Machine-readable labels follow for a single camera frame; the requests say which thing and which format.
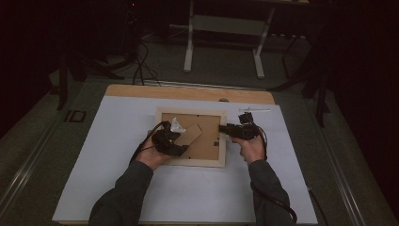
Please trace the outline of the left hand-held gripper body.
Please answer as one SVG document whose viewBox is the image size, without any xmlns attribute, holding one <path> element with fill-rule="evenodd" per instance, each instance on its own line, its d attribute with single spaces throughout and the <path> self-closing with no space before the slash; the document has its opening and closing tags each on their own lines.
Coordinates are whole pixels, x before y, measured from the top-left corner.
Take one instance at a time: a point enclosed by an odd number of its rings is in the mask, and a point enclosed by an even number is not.
<svg viewBox="0 0 399 226">
<path fill-rule="evenodd" d="M 171 154 L 174 141 L 181 136 L 180 133 L 171 131 L 171 123 L 169 121 L 161 121 L 162 129 L 157 130 L 152 135 L 152 143 L 159 153 Z"/>
</svg>

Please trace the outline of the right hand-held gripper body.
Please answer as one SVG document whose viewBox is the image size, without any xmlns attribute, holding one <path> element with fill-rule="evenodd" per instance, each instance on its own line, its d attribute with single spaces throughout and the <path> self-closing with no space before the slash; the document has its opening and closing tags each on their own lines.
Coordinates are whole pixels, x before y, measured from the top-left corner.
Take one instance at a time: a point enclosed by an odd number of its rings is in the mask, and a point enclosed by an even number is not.
<svg viewBox="0 0 399 226">
<path fill-rule="evenodd" d="M 240 124 L 234 127 L 233 137 L 244 140 L 251 140 L 257 136 L 266 139 L 266 133 L 262 127 L 254 122 L 252 112 L 246 110 L 243 114 L 238 116 Z"/>
</svg>

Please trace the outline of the wooden picture frame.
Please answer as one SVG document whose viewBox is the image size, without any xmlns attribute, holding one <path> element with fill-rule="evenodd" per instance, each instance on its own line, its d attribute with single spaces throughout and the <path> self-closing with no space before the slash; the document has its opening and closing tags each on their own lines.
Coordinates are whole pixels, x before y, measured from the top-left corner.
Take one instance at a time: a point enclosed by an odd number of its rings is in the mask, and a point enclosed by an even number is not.
<svg viewBox="0 0 399 226">
<path fill-rule="evenodd" d="M 218 130 L 227 124 L 225 109 L 182 108 L 158 106 L 155 122 L 176 120 L 184 132 L 175 141 L 177 145 L 188 145 L 180 157 L 172 158 L 167 165 L 193 167 L 225 167 L 226 136 Z"/>
</svg>

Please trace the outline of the person's right hand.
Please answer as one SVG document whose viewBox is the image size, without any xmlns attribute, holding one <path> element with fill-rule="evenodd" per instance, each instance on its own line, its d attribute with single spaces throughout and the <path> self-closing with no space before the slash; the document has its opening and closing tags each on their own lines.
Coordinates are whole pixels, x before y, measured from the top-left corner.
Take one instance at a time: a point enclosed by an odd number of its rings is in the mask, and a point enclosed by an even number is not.
<svg viewBox="0 0 399 226">
<path fill-rule="evenodd" d="M 249 165 L 255 161 L 265 159 L 266 150 L 260 136 L 251 140 L 231 137 L 231 141 L 240 146 L 240 154 Z"/>
</svg>

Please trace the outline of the person's left hand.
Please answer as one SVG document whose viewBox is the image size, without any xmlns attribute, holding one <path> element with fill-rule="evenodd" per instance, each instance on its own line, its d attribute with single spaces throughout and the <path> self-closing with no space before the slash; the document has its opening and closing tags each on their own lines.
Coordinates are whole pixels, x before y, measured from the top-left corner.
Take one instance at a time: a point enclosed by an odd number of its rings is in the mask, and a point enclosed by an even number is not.
<svg viewBox="0 0 399 226">
<path fill-rule="evenodd" d="M 159 153 L 153 146 L 152 140 L 148 138 L 142 145 L 139 146 L 135 161 L 144 163 L 152 170 L 156 170 L 171 158 L 171 155 Z"/>
</svg>

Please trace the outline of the black metal stand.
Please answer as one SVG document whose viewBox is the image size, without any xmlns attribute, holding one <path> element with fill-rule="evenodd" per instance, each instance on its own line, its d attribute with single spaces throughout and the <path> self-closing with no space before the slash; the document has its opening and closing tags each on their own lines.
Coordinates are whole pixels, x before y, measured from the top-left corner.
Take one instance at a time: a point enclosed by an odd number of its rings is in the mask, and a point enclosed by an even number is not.
<svg viewBox="0 0 399 226">
<path fill-rule="evenodd" d="M 59 56 L 59 81 L 58 85 L 54 86 L 58 95 L 57 109 L 62 109 L 68 100 L 68 73 L 71 73 L 75 80 L 84 81 L 86 79 L 87 76 L 82 64 L 87 64 L 90 68 L 108 78 L 121 79 L 121 76 L 112 73 L 112 70 L 127 66 L 129 63 L 130 59 L 125 59 L 122 62 L 105 66 L 76 50 L 62 52 Z"/>
<path fill-rule="evenodd" d="M 306 54 L 302 64 L 289 77 L 289 80 L 281 85 L 268 88 L 269 91 L 283 91 L 296 84 L 305 83 L 301 95 L 310 99 L 316 97 L 315 118 L 318 124 L 324 128 L 324 113 L 326 111 L 327 81 L 331 73 L 327 65 L 327 59 L 320 52 L 318 40 L 322 28 L 320 26 L 305 29 L 304 37 L 310 44 L 310 50 Z"/>
</svg>

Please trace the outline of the black floor socket plate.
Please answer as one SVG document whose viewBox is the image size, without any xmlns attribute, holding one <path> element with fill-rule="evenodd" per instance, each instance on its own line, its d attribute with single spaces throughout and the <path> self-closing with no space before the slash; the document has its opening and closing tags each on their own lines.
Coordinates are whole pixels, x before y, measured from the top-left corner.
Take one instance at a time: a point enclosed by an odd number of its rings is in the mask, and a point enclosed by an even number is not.
<svg viewBox="0 0 399 226">
<path fill-rule="evenodd" d="M 87 112 L 80 110 L 69 110 L 64 122 L 83 122 L 86 118 Z"/>
</svg>

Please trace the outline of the metal floor rail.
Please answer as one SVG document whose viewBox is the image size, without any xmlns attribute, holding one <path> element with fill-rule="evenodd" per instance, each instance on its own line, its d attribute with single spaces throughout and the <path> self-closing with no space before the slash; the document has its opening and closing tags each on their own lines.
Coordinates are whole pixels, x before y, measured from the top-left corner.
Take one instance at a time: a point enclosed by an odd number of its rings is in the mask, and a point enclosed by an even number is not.
<svg viewBox="0 0 399 226">
<path fill-rule="evenodd" d="M 54 213 L 62 190 L 62 180 L 56 176 L 62 156 L 61 128 L 62 122 L 50 123 L 0 196 L 1 220 L 8 214 L 49 218 Z"/>
<path fill-rule="evenodd" d="M 335 183 L 339 189 L 343 204 L 345 205 L 346 212 L 350 217 L 352 226 L 366 226 L 363 216 L 359 210 L 358 204 L 353 196 L 352 189 L 348 184 L 348 181 L 345 178 L 343 173 L 342 165 L 339 162 L 339 159 L 335 153 L 334 148 L 332 147 L 331 141 L 327 137 L 327 132 L 325 127 L 321 127 L 318 120 L 315 117 L 316 113 L 316 104 L 317 102 L 313 99 L 305 101 L 306 107 L 311 114 L 313 124 L 316 126 L 316 130 L 320 134 L 323 145 L 326 149 L 328 162 L 332 170 L 332 174 L 335 180 Z"/>
</svg>

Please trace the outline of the white metal desk frame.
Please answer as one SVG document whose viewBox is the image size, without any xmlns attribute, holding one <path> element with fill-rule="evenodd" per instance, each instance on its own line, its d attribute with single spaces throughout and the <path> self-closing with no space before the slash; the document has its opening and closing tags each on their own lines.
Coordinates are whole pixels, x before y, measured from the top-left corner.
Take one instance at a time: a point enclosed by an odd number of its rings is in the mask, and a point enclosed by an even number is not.
<svg viewBox="0 0 399 226">
<path fill-rule="evenodd" d="M 263 71 L 261 52 L 263 50 L 263 45 L 266 40 L 276 9 L 269 9 L 266 20 L 261 22 L 256 20 L 196 14 L 194 12 L 194 6 L 194 0 L 190 0 L 188 18 L 188 40 L 184 59 L 184 72 L 191 72 L 194 52 L 193 34 L 195 30 L 200 30 L 259 37 L 259 44 L 252 49 L 252 55 L 257 77 L 259 79 L 264 79 L 265 73 Z"/>
</svg>

